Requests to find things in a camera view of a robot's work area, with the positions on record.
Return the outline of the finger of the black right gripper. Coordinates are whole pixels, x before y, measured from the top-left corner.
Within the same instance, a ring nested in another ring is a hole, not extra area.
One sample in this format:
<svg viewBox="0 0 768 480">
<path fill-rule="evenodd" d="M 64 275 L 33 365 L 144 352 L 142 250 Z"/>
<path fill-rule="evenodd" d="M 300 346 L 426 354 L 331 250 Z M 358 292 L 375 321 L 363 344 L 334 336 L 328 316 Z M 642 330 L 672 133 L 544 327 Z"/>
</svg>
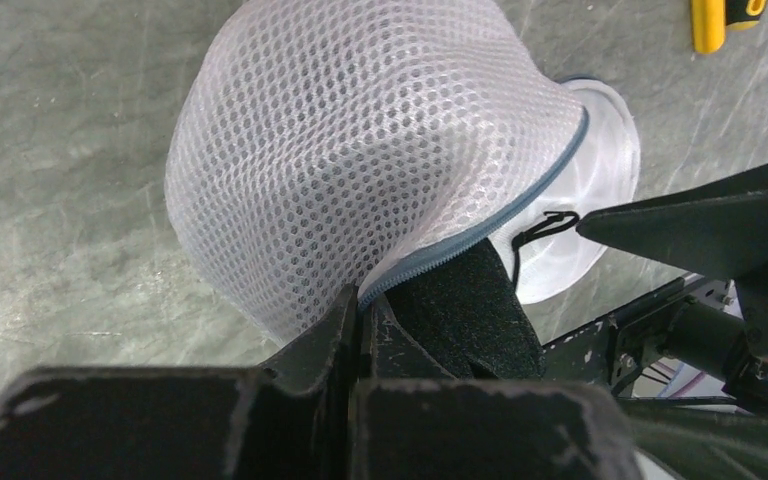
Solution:
<svg viewBox="0 0 768 480">
<path fill-rule="evenodd" d="M 679 193 L 596 210 L 598 244 L 720 279 L 768 267 L 768 163 Z"/>
</svg>

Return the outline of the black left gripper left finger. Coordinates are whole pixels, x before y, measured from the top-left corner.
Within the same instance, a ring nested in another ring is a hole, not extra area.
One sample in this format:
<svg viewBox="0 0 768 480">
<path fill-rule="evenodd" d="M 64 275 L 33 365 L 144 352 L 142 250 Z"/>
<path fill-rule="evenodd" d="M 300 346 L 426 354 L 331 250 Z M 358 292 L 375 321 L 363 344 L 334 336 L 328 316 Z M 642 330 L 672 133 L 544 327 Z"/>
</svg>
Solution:
<svg viewBox="0 0 768 480">
<path fill-rule="evenodd" d="M 342 479 L 357 290 L 246 367 L 40 367 L 0 394 L 0 479 Z"/>
</svg>

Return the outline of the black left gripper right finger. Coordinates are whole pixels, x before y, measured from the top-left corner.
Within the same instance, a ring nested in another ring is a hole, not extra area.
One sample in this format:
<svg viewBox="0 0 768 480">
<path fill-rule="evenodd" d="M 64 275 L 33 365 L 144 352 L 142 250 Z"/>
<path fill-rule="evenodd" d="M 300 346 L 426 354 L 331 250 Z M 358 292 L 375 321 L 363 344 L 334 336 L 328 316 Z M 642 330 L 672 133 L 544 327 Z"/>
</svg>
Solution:
<svg viewBox="0 0 768 480">
<path fill-rule="evenodd" d="M 628 421 L 604 388 L 446 378 L 386 299 L 367 321 L 370 375 L 350 403 L 351 478 L 642 478 Z"/>
</svg>

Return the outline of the black white bra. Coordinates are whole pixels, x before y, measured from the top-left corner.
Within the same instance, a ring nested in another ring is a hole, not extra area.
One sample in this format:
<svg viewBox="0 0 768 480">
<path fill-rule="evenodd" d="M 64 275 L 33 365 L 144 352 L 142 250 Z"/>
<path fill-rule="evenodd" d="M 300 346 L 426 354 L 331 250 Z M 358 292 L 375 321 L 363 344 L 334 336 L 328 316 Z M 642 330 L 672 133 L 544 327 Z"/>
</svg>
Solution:
<svg viewBox="0 0 768 480">
<path fill-rule="evenodd" d="M 396 322 L 458 379 L 540 379 L 542 345 L 516 295 L 523 248 L 572 229 L 574 211 L 548 211 L 510 224 L 498 241 L 481 240 L 453 259 L 385 294 Z"/>
</svg>

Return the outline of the white mesh blue-zip laundry bag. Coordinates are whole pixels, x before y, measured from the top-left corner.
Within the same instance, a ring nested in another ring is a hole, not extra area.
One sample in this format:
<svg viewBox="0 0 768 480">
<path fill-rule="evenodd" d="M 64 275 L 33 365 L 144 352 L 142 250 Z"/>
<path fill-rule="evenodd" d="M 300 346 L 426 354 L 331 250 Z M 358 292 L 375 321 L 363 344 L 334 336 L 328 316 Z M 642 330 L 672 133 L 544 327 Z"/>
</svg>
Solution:
<svg viewBox="0 0 768 480">
<path fill-rule="evenodd" d="M 553 81 L 492 1 L 249 1 L 222 26 L 166 162 L 199 275 L 278 344 L 349 284 L 367 305 L 481 240 L 520 304 L 604 247 L 570 228 L 633 198 L 634 119 L 607 84 Z"/>
</svg>

